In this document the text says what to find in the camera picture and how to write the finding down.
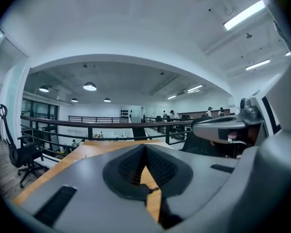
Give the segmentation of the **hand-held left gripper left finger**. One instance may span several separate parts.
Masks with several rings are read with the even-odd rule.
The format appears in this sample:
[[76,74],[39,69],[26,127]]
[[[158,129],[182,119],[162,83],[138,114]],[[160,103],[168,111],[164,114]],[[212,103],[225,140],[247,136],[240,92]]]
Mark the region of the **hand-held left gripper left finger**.
[[38,187],[21,207],[61,233],[162,233],[145,228],[146,217],[154,218],[146,202],[132,198],[144,166],[143,144],[82,159]]

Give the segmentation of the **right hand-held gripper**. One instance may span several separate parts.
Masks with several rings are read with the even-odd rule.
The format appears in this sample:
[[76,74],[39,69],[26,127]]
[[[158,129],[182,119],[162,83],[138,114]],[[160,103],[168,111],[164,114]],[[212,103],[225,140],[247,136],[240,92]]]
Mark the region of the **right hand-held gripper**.
[[[264,122],[269,136],[291,134],[291,63],[281,73],[240,100],[240,115],[246,123]],[[245,128],[239,116],[224,116],[195,123],[195,136],[221,144],[232,143],[229,132]]]

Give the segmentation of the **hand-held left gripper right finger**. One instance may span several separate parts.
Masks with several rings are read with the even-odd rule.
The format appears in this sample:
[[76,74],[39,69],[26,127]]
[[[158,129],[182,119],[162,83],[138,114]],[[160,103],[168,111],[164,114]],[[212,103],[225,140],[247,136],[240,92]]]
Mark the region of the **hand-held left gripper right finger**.
[[150,217],[146,229],[232,229],[236,195],[226,187],[234,159],[196,155],[146,145],[146,167],[162,193],[161,224]]

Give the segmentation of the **person's right hand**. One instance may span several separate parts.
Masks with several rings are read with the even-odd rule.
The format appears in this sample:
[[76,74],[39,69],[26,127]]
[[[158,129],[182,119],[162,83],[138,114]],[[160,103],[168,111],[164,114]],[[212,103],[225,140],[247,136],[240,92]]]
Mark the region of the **person's right hand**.
[[259,135],[259,126],[250,126],[242,129],[228,131],[228,141],[231,143],[245,144],[246,146],[255,145]]

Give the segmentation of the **black railing wooden handrail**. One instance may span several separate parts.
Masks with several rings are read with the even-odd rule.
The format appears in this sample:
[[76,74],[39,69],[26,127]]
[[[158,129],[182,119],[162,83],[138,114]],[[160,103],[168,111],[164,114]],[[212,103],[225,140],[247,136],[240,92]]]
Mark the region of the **black railing wooden handrail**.
[[23,120],[27,120],[30,122],[35,122],[36,127],[34,130],[38,131],[39,126],[38,124],[47,124],[47,125],[57,125],[57,126],[63,126],[63,127],[74,127],[74,128],[86,128],[88,132],[88,136],[80,136],[79,139],[87,139],[87,140],[93,140],[93,129],[132,129],[132,131],[138,131],[144,130],[145,128],[165,128],[165,133],[161,136],[147,136],[146,134],[139,135],[139,136],[132,136],[132,137],[125,137],[124,140],[146,140],[146,139],[153,139],[153,138],[160,138],[165,137],[166,143],[170,145],[169,137],[174,135],[182,135],[187,134],[189,131],[183,130],[181,132],[172,132],[172,128],[174,126],[180,127],[186,127],[190,126],[192,123],[191,120],[185,120],[180,121],[178,119],[174,119],[173,121],[168,122],[149,122],[149,123],[128,123],[128,122],[122,122],[119,118],[118,121],[114,121],[113,117],[107,118],[107,122],[99,122],[93,120],[93,117],[83,117],[79,116],[77,117],[76,121],[62,121],[62,120],[51,120],[51,119],[43,119],[43,118],[36,118],[36,117],[29,117],[29,116],[21,116],[20,117]]

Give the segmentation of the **black metal balustrade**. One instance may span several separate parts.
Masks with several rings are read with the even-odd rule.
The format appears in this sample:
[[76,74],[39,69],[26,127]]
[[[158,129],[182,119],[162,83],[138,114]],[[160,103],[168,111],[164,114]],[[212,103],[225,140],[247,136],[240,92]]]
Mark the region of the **black metal balustrade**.
[[129,123],[127,117],[68,116],[68,121],[85,123]]

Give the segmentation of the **black office chair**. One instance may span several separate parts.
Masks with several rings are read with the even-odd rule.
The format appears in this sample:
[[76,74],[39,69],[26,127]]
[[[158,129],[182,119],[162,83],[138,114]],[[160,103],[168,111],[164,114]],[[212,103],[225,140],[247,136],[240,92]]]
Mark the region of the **black office chair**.
[[24,135],[18,138],[18,140],[20,140],[20,147],[19,148],[16,147],[8,127],[7,115],[8,115],[7,107],[4,104],[0,104],[0,117],[3,120],[4,128],[7,135],[5,141],[7,142],[9,149],[9,158],[11,164],[14,167],[18,168],[17,170],[18,176],[21,175],[21,172],[24,172],[24,175],[19,181],[19,187],[23,189],[24,188],[23,182],[28,177],[29,174],[32,174],[36,178],[39,178],[36,171],[37,170],[47,171],[49,168],[35,161],[36,159],[41,159],[41,161],[44,160],[43,154],[39,149],[41,145],[40,142],[37,143],[32,142],[25,144],[24,141],[29,136]]

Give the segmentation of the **person's white t-shirt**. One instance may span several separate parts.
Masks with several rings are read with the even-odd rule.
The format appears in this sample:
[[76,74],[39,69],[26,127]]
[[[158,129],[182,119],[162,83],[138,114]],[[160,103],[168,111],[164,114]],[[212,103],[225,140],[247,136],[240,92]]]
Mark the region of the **person's white t-shirt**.
[[263,0],[263,2],[273,18],[275,30],[291,53],[291,24],[286,15],[288,1]]

